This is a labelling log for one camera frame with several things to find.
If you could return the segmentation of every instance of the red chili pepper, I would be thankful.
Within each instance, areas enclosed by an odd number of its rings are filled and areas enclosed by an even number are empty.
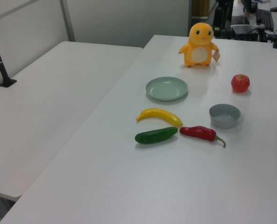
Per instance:
[[[216,135],[216,132],[210,128],[203,126],[196,127],[182,127],[180,128],[180,133],[190,137],[195,137],[199,139],[204,139],[208,141],[220,140],[223,142],[223,147],[226,147],[226,143],[220,137]]]

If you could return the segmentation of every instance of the green plate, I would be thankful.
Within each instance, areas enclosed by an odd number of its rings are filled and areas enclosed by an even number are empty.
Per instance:
[[[187,84],[175,77],[159,77],[148,82],[147,94],[153,99],[171,101],[183,97],[187,93]]]

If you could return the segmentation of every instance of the computer mouse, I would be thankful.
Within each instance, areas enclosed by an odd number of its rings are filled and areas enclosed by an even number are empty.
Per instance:
[[[277,7],[271,8],[270,11],[272,11],[272,12],[277,12]]]

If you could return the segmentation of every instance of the red apple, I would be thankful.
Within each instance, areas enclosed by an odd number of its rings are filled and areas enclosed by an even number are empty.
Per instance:
[[[238,74],[232,78],[231,84],[235,92],[245,92],[249,88],[250,81],[246,75]]]

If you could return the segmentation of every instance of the gray bowl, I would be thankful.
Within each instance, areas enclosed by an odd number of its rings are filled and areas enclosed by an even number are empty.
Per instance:
[[[232,128],[238,124],[240,110],[229,104],[217,104],[209,110],[211,124],[219,128]]]

